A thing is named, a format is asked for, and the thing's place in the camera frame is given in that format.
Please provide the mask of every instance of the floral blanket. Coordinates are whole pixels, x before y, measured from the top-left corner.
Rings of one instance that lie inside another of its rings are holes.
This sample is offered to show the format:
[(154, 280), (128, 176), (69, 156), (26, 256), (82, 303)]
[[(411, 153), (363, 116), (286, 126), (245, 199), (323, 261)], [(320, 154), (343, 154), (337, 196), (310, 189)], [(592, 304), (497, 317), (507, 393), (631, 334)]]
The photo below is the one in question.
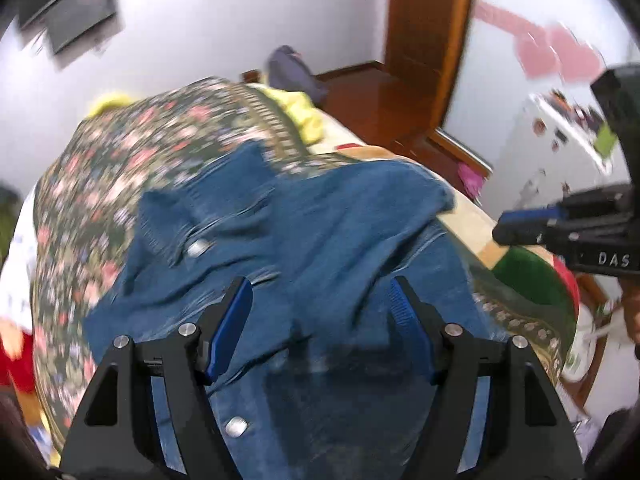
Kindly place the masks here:
[[(40, 179), (34, 206), (34, 364), (58, 449), (95, 370), (82, 320), (124, 264), (140, 195), (188, 181), (248, 139), (263, 143), (277, 171), (302, 177), (354, 162), (337, 154), (311, 155), (275, 102), (244, 85), (207, 78), (83, 121)], [(535, 340), (543, 365), (557, 379), (568, 349), (562, 341), (573, 337), (571, 327), (530, 312), (521, 316), (518, 301), (501, 303), (490, 279), (476, 281), (484, 309), (508, 330)]]

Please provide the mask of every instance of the yellow cloth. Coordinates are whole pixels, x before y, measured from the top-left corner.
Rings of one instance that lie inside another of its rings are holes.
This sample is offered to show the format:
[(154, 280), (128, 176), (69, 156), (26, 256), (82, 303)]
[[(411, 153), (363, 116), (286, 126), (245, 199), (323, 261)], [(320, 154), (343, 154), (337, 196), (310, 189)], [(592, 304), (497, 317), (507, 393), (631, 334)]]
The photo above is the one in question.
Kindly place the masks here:
[(282, 108), (300, 131), (306, 146), (315, 144), (324, 136), (322, 114), (304, 92), (285, 92), (265, 85), (253, 85)]
[(103, 95), (91, 106), (86, 118), (91, 119), (107, 110), (129, 106), (134, 102), (136, 102), (136, 100), (126, 94), (114, 93)]

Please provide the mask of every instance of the denim shirt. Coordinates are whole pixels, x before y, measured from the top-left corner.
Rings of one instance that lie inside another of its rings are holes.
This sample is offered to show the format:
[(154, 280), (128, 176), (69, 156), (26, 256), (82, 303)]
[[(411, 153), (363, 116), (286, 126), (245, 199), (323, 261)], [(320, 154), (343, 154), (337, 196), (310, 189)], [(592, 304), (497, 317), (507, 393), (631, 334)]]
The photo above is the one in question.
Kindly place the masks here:
[[(246, 276), (253, 307), (228, 372), (208, 391), (245, 480), (398, 478), (434, 387), (390, 321), (391, 278), (407, 277), (447, 322), (488, 335), (435, 219), (451, 206), (450, 192), (415, 164), (366, 162), (300, 180), (276, 174), (260, 145), (245, 143), (184, 186), (142, 196), (126, 265), (84, 335), (97, 361), (117, 335), (164, 337)], [(181, 469), (163, 387), (154, 381), (162, 446)], [(484, 385), (468, 466), (486, 395)], [(248, 428), (232, 438), (225, 427), (235, 416)]]

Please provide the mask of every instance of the shirt sleeve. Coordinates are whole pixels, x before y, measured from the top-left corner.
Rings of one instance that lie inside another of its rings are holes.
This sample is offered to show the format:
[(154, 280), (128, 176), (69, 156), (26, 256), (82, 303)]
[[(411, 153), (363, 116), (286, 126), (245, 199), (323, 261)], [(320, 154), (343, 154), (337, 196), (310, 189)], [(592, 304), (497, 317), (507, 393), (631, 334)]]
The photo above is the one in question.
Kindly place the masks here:
[(9, 254), (0, 273), (0, 318), (9, 319), (24, 332), (31, 333), (31, 280), (33, 279), (38, 241), (33, 224), (32, 189), (22, 204)]

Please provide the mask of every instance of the white refrigerator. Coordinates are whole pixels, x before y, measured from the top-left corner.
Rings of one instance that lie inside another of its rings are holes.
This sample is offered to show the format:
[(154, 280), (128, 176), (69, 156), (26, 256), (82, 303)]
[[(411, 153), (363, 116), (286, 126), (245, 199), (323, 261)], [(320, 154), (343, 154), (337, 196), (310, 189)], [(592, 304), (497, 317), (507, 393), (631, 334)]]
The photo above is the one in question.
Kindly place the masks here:
[(593, 149), (587, 133), (539, 95), (530, 95), (480, 195), (494, 220), (506, 210), (532, 209), (568, 193), (602, 186), (611, 163)]

